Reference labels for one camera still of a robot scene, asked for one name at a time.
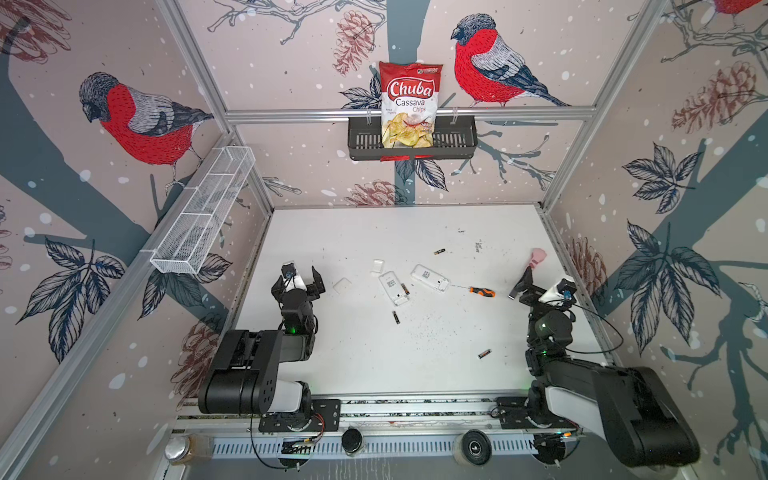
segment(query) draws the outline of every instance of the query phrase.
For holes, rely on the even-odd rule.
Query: chip bag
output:
[[[379,62],[382,75],[382,144],[431,147],[442,65]]]

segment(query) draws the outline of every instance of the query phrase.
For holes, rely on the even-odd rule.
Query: black mounting plate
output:
[[[319,413],[326,423],[326,432],[339,431],[339,416],[341,415],[341,400],[320,399],[312,401],[312,413]],[[310,424],[302,432],[319,432],[322,429],[320,420],[312,417]],[[280,433],[295,432],[280,418],[279,413],[272,413],[262,417],[259,422],[259,432]]]
[[[525,405],[527,396],[504,396],[496,399],[498,405],[498,420],[502,424],[502,430],[538,428],[528,417],[528,407]],[[547,419],[550,429],[574,429],[574,425],[568,420],[552,415]]]

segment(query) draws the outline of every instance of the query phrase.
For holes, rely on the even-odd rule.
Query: black cable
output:
[[[561,302],[561,301],[563,301],[563,300],[564,300],[564,299],[555,299],[555,300],[549,300],[548,302],[542,302],[542,303]],[[598,353],[611,353],[611,352],[613,352],[613,351],[615,351],[615,350],[618,350],[618,349],[619,349],[619,347],[621,347],[622,345],[624,345],[624,336],[623,336],[623,335],[621,335],[621,332],[619,332],[619,331],[616,329],[616,327],[613,325],[613,323],[611,323],[611,322],[607,321],[607,320],[605,319],[605,317],[604,317],[604,316],[600,315],[600,314],[599,314],[599,313],[597,313],[597,312],[593,312],[592,310],[590,310],[590,309],[588,309],[588,308],[584,308],[583,306],[579,305],[578,303],[574,303],[574,304],[573,304],[573,306],[577,306],[577,307],[579,307],[580,309],[582,309],[583,311],[585,311],[585,312],[589,312],[589,313],[591,313],[592,315],[595,315],[597,318],[599,318],[599,319],[603,320],[604,322],[606,322],[606,323],[608,324],[608,326],[609,326],[610,328],[614,329],[614,331],[616,332],[616,334],[617,334],[617,335],[619,335],[619,338],[621,339],[621,341],[620,341],[620,342],[619,342],[619,344],[618,344],[618,345],[616,345],[614,348],[612,348],[612,349],[608,349],[608,350],[600,350],[599,352],[579,352],[578,350],[571,350],[571,349],[569,349],[569,348],[565,348],[565,351],[567,351],[567,352],[571,352],[571,353],[580,353],[581,355],[593,355],[593,354],[598,354]]]
[[[267,468],[271,468],[272,470],[285,470],[286,472],[288,472],[288,468],[273,467],[272,465],[269,465],[264,460],[262,460],[261,457],[259,457],[259,452],[256,450],[256,444],[253,443],[253,413],[250,414],[250,428],[248,429],[248,431],[250,432],[250,446],[253,447],[253,453],[256,454],[256,458],[259,459],[259,462],[261,462],[261,465],[264,465]]]

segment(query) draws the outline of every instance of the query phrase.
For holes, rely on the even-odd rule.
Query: jar lid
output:
[[[181,460],[190,451],[190,438],[182,435],[171,437],[165,445],[165,458],[170,462]]]

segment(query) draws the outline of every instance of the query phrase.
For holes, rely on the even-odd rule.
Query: bullfinch drawing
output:
[[[549,94],[525,65],[525,59],[504,43],[490,15],[467,15],[451,35],[456,40],[455,74],[458,85],[475,99],[498,102],[512,98],[539,97],[559,107],[568,104]]]
[[[165,186],[166,194],[173,185],[184,186],[176,180],[176,161],[187,150],[195,153],[194,131],[214,117],[197,108],[184,107],[165,95],[142,93],[101,71],[83,81],[80,102],[88,121],[98,119],[133,158],[150,165],[173,167],[173,180]]]

